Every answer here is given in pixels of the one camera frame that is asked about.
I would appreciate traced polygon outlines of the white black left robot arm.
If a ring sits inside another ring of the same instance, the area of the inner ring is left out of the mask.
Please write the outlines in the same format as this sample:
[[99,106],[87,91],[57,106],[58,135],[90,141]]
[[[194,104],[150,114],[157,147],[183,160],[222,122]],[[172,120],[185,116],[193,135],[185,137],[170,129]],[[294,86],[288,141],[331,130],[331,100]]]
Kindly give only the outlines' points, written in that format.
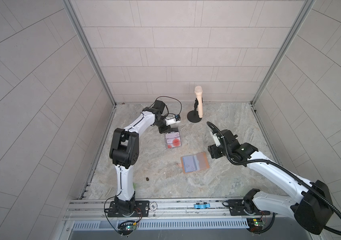
[[139,137],[154,125],[163,134],[170,130],[170,124],[162,115],[166,104],[156,100],[151,107],[144,108],[139,117],[125,128],[117,128],[112,135],[109,157],[117,174],[117,193],[114,202],[117,211],[123,215],[134,212],[135,190],[133,188],[133,166],[139,157]]

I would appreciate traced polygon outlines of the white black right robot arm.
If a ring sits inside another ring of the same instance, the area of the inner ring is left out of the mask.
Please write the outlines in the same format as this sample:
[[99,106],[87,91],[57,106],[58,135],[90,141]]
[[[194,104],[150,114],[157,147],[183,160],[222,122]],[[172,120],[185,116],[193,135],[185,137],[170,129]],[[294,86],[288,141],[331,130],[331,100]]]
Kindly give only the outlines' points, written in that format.
[[214,144],[208,147],[208,151],[212,158],[230,157],[231,163],[239,163],[262,174],[287,194],[279,196],[259,189],[250,190],[242,201],[248,215],[257,215],[261,211],[281,214],[295,219],[306,231],[321,234],[334,212],[299,181],[312,187],[330,202],[329,188],[325,183],[320,180],[313,182],[294,174],[270,160],[255,146],[249,143],[240,144],[229,130],[213,130],[211,136]]

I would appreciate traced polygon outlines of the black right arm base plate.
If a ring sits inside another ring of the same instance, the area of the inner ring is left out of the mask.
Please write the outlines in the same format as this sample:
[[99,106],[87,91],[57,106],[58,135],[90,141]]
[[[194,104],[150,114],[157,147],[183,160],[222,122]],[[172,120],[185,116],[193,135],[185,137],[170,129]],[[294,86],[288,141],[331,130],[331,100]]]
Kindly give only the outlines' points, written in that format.
[[222,205],[229,208],[231,216],[262,216],[271,215],[269,211],[260,211],[252,200],[231,199],[222,202]]

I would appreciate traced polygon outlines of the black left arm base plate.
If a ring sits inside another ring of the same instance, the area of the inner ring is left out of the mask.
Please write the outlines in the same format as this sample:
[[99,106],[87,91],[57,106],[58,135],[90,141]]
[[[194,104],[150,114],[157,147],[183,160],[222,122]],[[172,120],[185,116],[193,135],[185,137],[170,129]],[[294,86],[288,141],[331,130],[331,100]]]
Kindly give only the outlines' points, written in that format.
[[105,211],[109,218],[148,217],[149,201],[114,200]]

